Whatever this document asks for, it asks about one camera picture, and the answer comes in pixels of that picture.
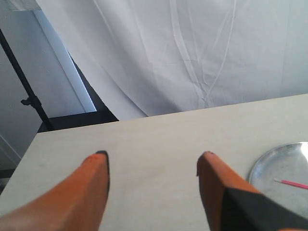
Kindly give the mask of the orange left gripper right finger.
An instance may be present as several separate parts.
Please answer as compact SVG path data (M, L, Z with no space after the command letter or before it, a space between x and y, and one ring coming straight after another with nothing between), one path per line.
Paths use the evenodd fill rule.
M308 220L267 198L213 152L197 161L199 192L212 231L306 231Z

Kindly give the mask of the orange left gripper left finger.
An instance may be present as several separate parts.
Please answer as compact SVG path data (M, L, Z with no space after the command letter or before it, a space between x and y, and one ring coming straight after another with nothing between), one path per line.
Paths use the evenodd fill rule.
M110 189L106 151L88 156L65 180L2 216L2 231L97 231Z

